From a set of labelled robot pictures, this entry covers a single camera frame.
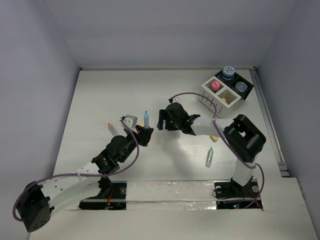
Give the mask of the blue marker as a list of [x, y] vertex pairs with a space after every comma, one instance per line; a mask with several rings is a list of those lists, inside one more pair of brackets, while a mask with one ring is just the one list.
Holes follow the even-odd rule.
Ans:
[[143, 126], [145, 129], [148, 129], [150, 127], [150, 118], [147, 111], [145, 111], [143, 116]]

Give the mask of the pink cap bottle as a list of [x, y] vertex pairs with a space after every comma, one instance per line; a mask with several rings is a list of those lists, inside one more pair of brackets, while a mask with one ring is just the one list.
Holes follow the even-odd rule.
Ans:
[[215, 93], [220, 90], [220, 87], [221, 87], [221, 84], [217, 80], [214, 80], [210, 85], [210, 89]]

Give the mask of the green marker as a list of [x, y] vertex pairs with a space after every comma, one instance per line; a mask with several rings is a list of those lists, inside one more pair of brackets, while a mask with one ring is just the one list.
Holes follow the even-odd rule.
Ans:
[[212, 159], [213, 159], [213, 148], [211, 147], [208, 152], [207, 152], [207, 156], [206, 156], [206, 162], [205, 162], [205, 167], [206, 168], [210, 168], [211, 164], [212, 164]]

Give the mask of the blue lid jar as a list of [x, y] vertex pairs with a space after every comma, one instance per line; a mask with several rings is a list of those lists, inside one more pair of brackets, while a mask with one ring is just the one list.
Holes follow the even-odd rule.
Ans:
[[235, 73], [236, 73], [236, 71], [235, 71], [235, 69], [234, 69], [232, 66], [225, 66], [225, 67], [222, 69], [221, 77], [222, 77], [223, 79], [225, 79], [226, 81], [230, 81], [230, 80], [233, 79]]

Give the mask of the clear jar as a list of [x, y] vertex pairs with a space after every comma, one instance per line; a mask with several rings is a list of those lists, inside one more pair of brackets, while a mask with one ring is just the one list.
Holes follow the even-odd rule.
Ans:
[[235, 84], [235, 88], [240, 92], [240, 93], [244, 93], [247, 89], [248, 89], [248, 85], [243, 82], [243, 81], [239, 81]]

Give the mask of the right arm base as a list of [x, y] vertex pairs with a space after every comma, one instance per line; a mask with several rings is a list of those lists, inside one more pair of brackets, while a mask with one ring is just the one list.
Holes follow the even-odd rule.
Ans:
[[263, 209], [258, 182], [252, 179], [240, 186], [233, 180], [214, 183], [212, 196], [218, 210]]

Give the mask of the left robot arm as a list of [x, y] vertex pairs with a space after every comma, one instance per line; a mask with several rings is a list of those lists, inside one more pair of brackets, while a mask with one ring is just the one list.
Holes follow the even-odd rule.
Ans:
[[109, 177], [122, 173], [119, 164], [133, 151], [146, 147], [154, 129], [136, 125], [125, 127], [124, 131], [126, 136], [114, 136], [98, 156], [75, 172], [53, 175], [26, 185], [14, 203], [13, 217], [32, 233], [60, 210], [87, 198], [87, 187], [93, 186], [94, 193], [101, 198], [108, 196], [112, 187]]

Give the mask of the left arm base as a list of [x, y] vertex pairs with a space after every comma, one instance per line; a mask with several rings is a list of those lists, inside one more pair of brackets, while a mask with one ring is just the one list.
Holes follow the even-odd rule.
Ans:
[[126, 210], [127, 182], [115, 181], [112, 187], [79, 202], [81, 210]]

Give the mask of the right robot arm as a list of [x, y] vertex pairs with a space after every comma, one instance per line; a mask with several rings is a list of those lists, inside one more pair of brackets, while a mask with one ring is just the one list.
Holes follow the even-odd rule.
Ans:
[[256, 158], [262, 151], [266, 137], [243, 114], [233, 119], [189, 115], [178, 102], [159, 110], [158, 130], [181, 131], [192, 136], [220, 137], [236, 156], [235, 170], [230, 180], [230, 190], [235, 196], [242, 196], [249, 189], [253, 178]]

